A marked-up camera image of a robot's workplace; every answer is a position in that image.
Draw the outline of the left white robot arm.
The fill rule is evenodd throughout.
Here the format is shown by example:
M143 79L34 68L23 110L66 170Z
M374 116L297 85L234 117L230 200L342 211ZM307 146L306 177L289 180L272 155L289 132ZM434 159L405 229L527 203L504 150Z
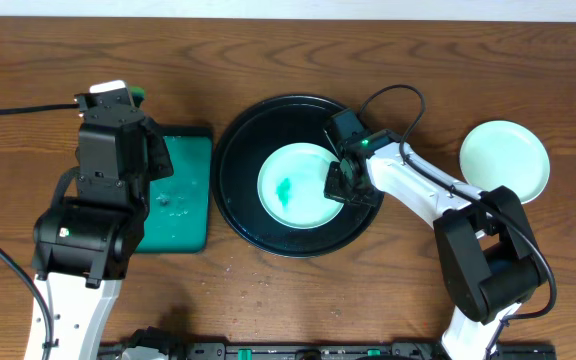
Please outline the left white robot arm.
M94 359L144 237L150 184L174 170L160 126L129 88L75 97L83 123L77 166L59 179L34 226L33 308L28 359Z

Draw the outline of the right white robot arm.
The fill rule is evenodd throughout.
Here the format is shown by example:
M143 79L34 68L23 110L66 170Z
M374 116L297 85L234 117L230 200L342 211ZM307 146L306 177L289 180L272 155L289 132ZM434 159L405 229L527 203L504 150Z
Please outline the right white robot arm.
M518 196L463 183L420 158L403 137L371 132L346 109L324 132L338 156L329 167L326 198L377 207L398 199L434 231L445 287L455 310L439 343L394 347L399 359L553 359L548 345L502 345L501 332L521 319L519 307L552 270L538 249Z

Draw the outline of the mint green plate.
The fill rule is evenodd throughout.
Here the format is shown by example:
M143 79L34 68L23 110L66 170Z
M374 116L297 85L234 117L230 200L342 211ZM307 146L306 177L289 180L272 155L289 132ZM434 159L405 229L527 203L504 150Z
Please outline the mint green plate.
M329 166L338 158L312 143L292 143L274 151L257 177L264 210L293 229L313 229L332 221L344 204L324 196Z
M464 179L482 190L512 190L522 204L535 200L550 177L550 159L528 128L507 120L484 122L465 137L459 151Z

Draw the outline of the green scrubbing sponge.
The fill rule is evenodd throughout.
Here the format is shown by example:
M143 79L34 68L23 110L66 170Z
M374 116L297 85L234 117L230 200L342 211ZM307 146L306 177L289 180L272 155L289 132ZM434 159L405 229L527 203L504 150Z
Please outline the green scrubbing sponge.
M140 108L146 97L145 90L138 86L130 86L129 90L134 106Z

